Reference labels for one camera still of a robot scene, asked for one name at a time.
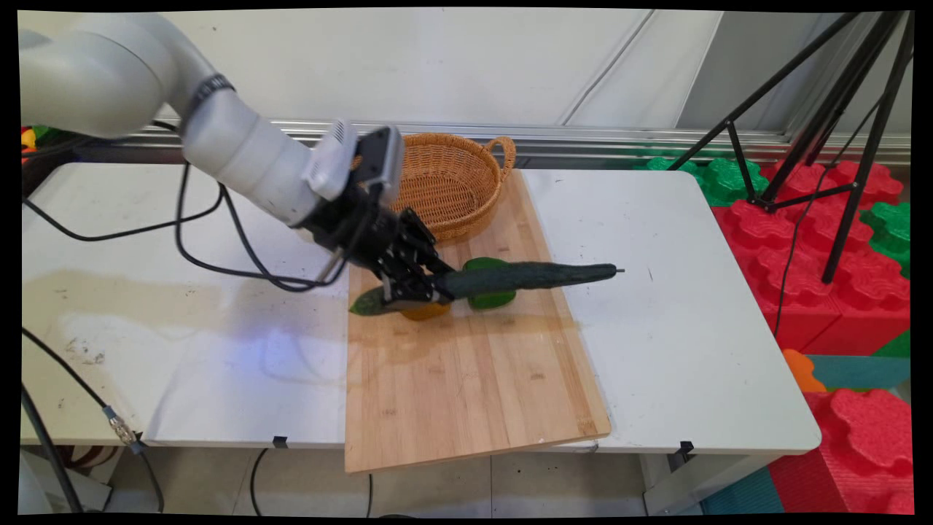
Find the orange foam block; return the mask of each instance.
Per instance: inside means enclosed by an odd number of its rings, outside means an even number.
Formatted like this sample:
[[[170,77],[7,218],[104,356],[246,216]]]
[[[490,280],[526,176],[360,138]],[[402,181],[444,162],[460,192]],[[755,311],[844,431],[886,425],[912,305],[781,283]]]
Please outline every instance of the orange foam block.
[[[814,362],[797,350],[783,350],[784,360],[790,367],[790,373],[797,380],[797,386],[804,392],[825,392],[826,386],[814,377]]]

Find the white wall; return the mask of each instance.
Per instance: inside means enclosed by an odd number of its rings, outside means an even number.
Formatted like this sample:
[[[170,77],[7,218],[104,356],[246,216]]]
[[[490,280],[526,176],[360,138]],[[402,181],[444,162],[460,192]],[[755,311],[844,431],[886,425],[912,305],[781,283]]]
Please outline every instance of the white wall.
[[[559,123],[646,9],[397,7],[169,12],[270,119]],[[719,11],[659,11],[575,125],[673,127]],[[78,15],[19,11],[54,37]]]

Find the black cable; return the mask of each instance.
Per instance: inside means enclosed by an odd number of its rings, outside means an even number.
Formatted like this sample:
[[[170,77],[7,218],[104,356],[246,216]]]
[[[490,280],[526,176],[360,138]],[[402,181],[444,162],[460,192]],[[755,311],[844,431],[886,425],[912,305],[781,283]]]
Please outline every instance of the black cable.
[[[794,260],[794,248],[797,246],[797,232],[801,228],[803,218],[806,217],[807,212],[810,211],[810,207],[813,206],[814,201],[816,200],[816,194],[819,193],[820,186],[823,185],[823,179],[826,178],[826,174],[829,173],[830,169],[836,167],[836,163],[841,159],[842,154],[845,153],[845,151],[849,148],[849,145],[852,144],[852,141],[856,139],[858,132],[862,130],[862,126],[865,125],[865,123],[869,120],[869,117],[871,117],[871,114],[874,113],[875,109],[877,109],[881,104],[882,99],[884,99],[884,95],[878,99],[878,102],[875,102],[871,109],[869,109],[869,112],[865,115],[865,118],[863,118],[862,122],[858,124],[856,130],[852,132],[852,135],[849,136],[849,140],[845,142],[845,145],[842,146],[842,149],[839,150],[839,153],[836,154],[836,157],[823,169],[822,175],[819,176],[819,180],[816,182],[816,189],[814,190],[813,194],[810,195],[810,200],[807,201],[807,206],[803,209],[800,217],[797,218],[797,223],[794,224],[794,235],[790,238],[790,252],[787,255],[787,265],[784,267],[784,276],[781,277],[781,294],[777,303],[777,316],[774,319],[774,337],[777,337],[777,329],[781,326],[781,311],[784,308],[784,287],[787,284],[787,273],[790,272],[790,264]]]
[[[181,213],[185,206],[185,193],[188,187],[188,175],[190,173],[190,168],[191,168],[191,164],[188,162],[185,162],[185,166],[182,169],[181,184],[178,188],[178,204],[177,204],[177,207],[175,208],[176,217],[181,216]],[[312,288],[317,288],[317,287],[329,286],[333,284],[340,277],[343,271],[343,268],[346,266],[347,261],[349,260],[349,257],[354,252],[356,245],[359,242],[359,239],[362,237],[363,232],[366,230],[366,224],[369,220],[369,214],[372,212],[372,209],[374,208],[374,206],[376,206],[377,203],[379,202],[379,196],[381,194],[381,191],[382,191],[382,186],[376,186],[374,187],[372,191],[370,191],[369,207],[366,210],[366,214],[364,215],[363,219],[359,222],[359,225],[356,227],[356,230],[354,231],[354,235],[350,239],[350,243],[347,245],[347,250],[341,260],[340,266],[337,268],[337,271],[329,279],[324,280],[324,281],[309,280],[309,279],[304,279],[304,278],[299,278],[299,277],[283,277],[283,276],[276,276],[276,275],[270,274],[269,271],[266,270],[265,266],[262,265],[262,263],[258,260],[258,257],[256,257],[255,251],[253,251],[252,246],[250,246],[249,244],[249,240],[246,239],[245,233],[243,232],[243,225],[240,224],[239,222],[239,216],[236,215],[236,209],[235,207],[232,206],[232,201],[230,200],[229,195],[227,197],[228,207],[230,208],[230,215],[234,217],[234,226],[237,226],[237,233],[240,234],[240,240],[243,243],[247,254],[249,254],[250,258],[253,260],[253,263],[257,265],[257,268],[260,270],[260,272],[265,271],[265,274],[262,274],[262,273],[257,274],[255,272],[245,272],[243,270],[233,270],[229,268],[222,268],[220,266],[214,266],[213,264],[203,262],[195,258],[190,253],[188,253],[188,251],[185,249],[184,243],[182,242],[181,223],[177,223],[175,225],[175,229],[174,229],[175,247],[178,249],[178,252],[181,254],[181,256],[184,257],[189,263],[192,263],[196,266],[200,266],[201,268],[205,270],[217,272],[219,274],[224,274],[228,276],[237,276],[237,277],[258,278],[258,279],[267,280],[271,282],[272,284],[276,284],[276,285],[282,284],[285,282],[296,283],[296,284],[300,284],[300,285],[304,285],[305,287],[308,287],[307,290],[310,290]]]
[[[143,459],[143,463],[146,465],[146,471],[149,474],[149,481],[152,482],[152,489],[156,491],[156,498],[159,499],[159,514],[161,514],[162,510],[165,509],[165,498],[162,497],[162,487],[159,486],[159,480],[156,479],[156,472],[152,470],[152,465],[149,464],[149,458],[146,457],[146,451],[142,450],[139,453],[139,457]]]
[[[249,476],[249,499],[253,501],[253,512],[257,516],[262,516],[262,513],[259,512],[259,505],[256,503],[256,470],[259,468],[259,462],[262,461],[262,457],[266,455],[266,452],[269,452],[268,448],[263,448],[259,452],[259,456],[256,458],[256,462],[253,463],[253,473]],[[369,514],[372,512],[372,474],[369,475],[369,502],[366,503],[366,517],[369,518]]]
[[[52,438],[49,436],[49,431],[46,430],[46,425],[42,422],[42,418],[39,417],[39,411],[35,409],[33,398],[31,398],[29,392],[26,391],[26,385],[20,382],[20,387],[22,392],[22,408],[26,411],[26,416],[29,417],[29,421],[33,423],[35,434],[39,436],[39,443],[42,444],[42,449],[45,451],[46,456],[49,457],[52,471],[55,472],[55,477],[58,478],[59,485],[62,486],[62,492],[64,492],[64,498],[68,500],[68,506],[71,507],[72,512],[84,512],[84,508],[81,507],[81,501],[77,498],[75,486],[72,485],[71,478],[68,477],[68,473],[64,470],[62,457],[59,456],[58,450],[56,450],[55,445],[52,444]]]
[[[190,217],[185,217],[185,218],[181,219],[181,221],[182,221],[182,222],[188,222],[189,220],[200,219],[201,217],[206,217],[206,216],[208,216],[208,215],[214,213],[214,211],[217,210],[217,209],[220,207],[220,203],[221,203],[222,200],[223,200],[223,190],[221,189],[221,191],[217,192],[217,200],[216,200],[216,202],[214,202],[214,205],[213,205],[213,206],[207,208],[207,209],[204,210],[203,212],[198,213],[198,214],[196,214],[196,215],[192,215],[192,216],[190,216]],[[35,204],[33,204],[33,202],[30,201],[28,198],[22,197],[22,203],[25,204],[29,209],[33,210],[33,211],[35,212],[36,215],[38,215],[39,217],[41,217],[42,219],[44,219],[46,222],[48,222],[49,224],[51,224],[51,225],[52,225],[56,230],[58,230],[59,232],[62,232],[63,234],[68,235],[69,237],[71,237],[71,238],[73,238],[73,239],[75,239],[75,240],[84,241],[84,242],[88,242],[88,243],[96,242],[96,241],[108,241],[108,240],[111,240],[111,239],[117,239],[117,238],[120,238],[120,237],[127,237],[127,236],[130,236],[130,235],[136,235],[136,234],[144,234],[145,232],[151,232],[151,231],[153,231],[153,230],[158,230],[158,229],[160,229],[160,228],[167,228],[167,227],[169,227],[169,226],[175,226],[175,224],[177,223],[176,220],[169,220],[169,221],[167,221],[167,222],[161,222],[161,223],[159,223],[159,224],[153,224],[152,226],[146,226],[146,227],[143,227],[143,228],[136,228],[136,229],[134,229],[134,230],[126,230],[126,231],[124,231],[124,232],[117,232],[117,233],[115,233],[115,234],[96,235],[96,236],[86,236],[86,235],[82,235],[82,234],[76,234],[76,233],[72,232],[71,230],[65,228],[64,226],[62,226],[61,223],[59,223],[57,220],[53,219],[48,213],[46,213],[46,212],[43,211],[41,208],[39,208],[39,206],[36,206]]]
[[[369,503],[366,504],[366,517],[369,518],[369,512],[372,511],[372,474],[369,475]]]
[[[93,398],[94,402],[96,402],[101,408],[107,407],[107,403],[105,403],[104,400],[101,399],[101,396],[97,395],[97,392],[95,392],[86,382],[84,382],[84,379],[82,379],[81,376],[79,376],[77,372],[75,372],[74,368],[72,368],[67,362],[65,362],[64,359],[59,357],[58,354],[52,351],[52,349],[49,348],[49,345],[46,345],[45,343],[43,343],[42,340],[36,337],[35,335],[33,335],[32,332],[26,330],[26,327],[24,326],[22,327],[22,334],[28,337],[30,341],[35,343],[36,346],[38,346],[39,348],[42,348],[42,350],[46,352],[49,355],[49,357],[55,360],[55,362],[57,362],[64,369],[64,371],[67,372],[68,375],[71,376],[75,380],[75,382],[77,382],[77,384],[80,385],[81,388],[84,389],[84,391],[88,393],[88,395],[91,398]],[[23,386],[22,394],[23,394],[23,406],[26,406],[26,401],[27,401],[29,394],[26,392],[25,386]],[[43,438],[39,431],[39,427],[36,426],[35,421],[33,421],[33,426],[35,427],[35,432],[39,434],[39,439],[41,441]],[[45,427],[42,427],[41,432],[42,433],[45,432]],[[55,449],[55,446],[51,442],[51,438],[49,438],[49,446],[52,448],[52,450]],[[156,491],[156,497],[159,498],[159,512],[161,513],[162,509],[165,508],[165,500],[162,498],[162,488],[159,486],[159,480],[156,479],[156,473],[152,470],[152,465],[149,464],[149,459],[146,457],[145,451],[140,452],[139,455],[143,458],[143,462],[146,464],[146,469],[148,470],[148,473],[149,473],[149,480],[152,482],[152,488],[154,491]],[[58,459],[58,461],[62,460],[61,458],[59,458],[57,452],[55,453],[55,458]],[[67,495],[67,489],[65,485],[62,485],[62,490],[64,490],[65,495]]]
[[[259,512],[259,505],[256,504],[256,469],[259,467],[259,462],[262,460],[262,457],[266,455],[266,452],[269,452],[268,448],[263,448],[262,452],[259,452],[259,457],[256,458],[256,462],[253,463],[253,474],[249,476],[249,498],[253,500],[253,511],[256,512],[257,516],[262,516],[262,513]]]
[[[52,351],[52,349],[49,348],[49,345],[46,345],[38,337],[33,335],[32,332],[26,330],[25,326],[22,327],[22,334],[28,337],[30,341],[35,343],[37,347],[42,348],[42,351],[46,352],[49,355],[49,357],[51,357],[53,360],[55,360],[55,362],[61,365],[62,368],[64,368],[64,371],[67,372],[68,375],[71,376],[77,382],[78,385],[81,385],[81,388],[84,389],[84,391],[87,392],[88,395],[91,398],[93,398],[93,400],[101,408],[104,408],[105,406],[107,406],[107,403],[104,403],[104,400],[101,399],[101,396],[97,395],[97,392],[95,392],[87,383],[84,382],[84,379],[82,379],[81,376],[79,376],[77,372],[75,372],[74,368],[69,366],[68,363],[64,361],[64,359],[62,359],[61,357],[59,357],[58,354]]]
[[[169,130],[170,132],[178,133],[178,127],[168,122],[152,121],[149,123],[149,125],[156,126],[157,128],[162,128],[163,130]]]

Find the cucumber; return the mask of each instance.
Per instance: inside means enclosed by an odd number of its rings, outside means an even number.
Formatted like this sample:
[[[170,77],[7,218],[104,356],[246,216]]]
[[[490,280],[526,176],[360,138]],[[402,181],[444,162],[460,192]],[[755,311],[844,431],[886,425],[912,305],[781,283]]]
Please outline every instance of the cucumber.
[[[512,262],[496,268],[478,268],[451,272],[438,277],[438,286],[455,299],[484,293],[515,290],[538,290],[612,278],[619,271],[614,264],[573,266],[554,262]],[[358,316],[379,316],[396,310],[383,307],[382,287],[365,291],[356,298],[350,311]]]

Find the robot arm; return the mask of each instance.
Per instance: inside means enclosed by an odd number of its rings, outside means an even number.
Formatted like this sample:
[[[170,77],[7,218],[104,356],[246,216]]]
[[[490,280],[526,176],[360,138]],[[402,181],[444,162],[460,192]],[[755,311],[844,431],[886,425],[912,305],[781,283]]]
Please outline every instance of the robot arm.
[[[346,185],[353,134],[329,152],[333,169],[319,167],[310,178],[311,150],[246,106],[158,14],[90,14],[59,40],[31,40],[20,51],[25,124],[117,138],[147,125],[167,102],[184,122],[184,154],[194,166],[293,227]]]
[[[22,124],[102,138],[147,125],[163,104],[181,117],[191,164],[292,228],[383,280],[385,301],[444,301],[435,274],[451,271],[417,215],[371,209],[395,200],[401,135],[392,126],[357,140],[337,121],[308,149],[249,108],[188,38],[155,13],[95,13],[51,41],[20,34]],[[355,156],[361,162],[355,169]]]

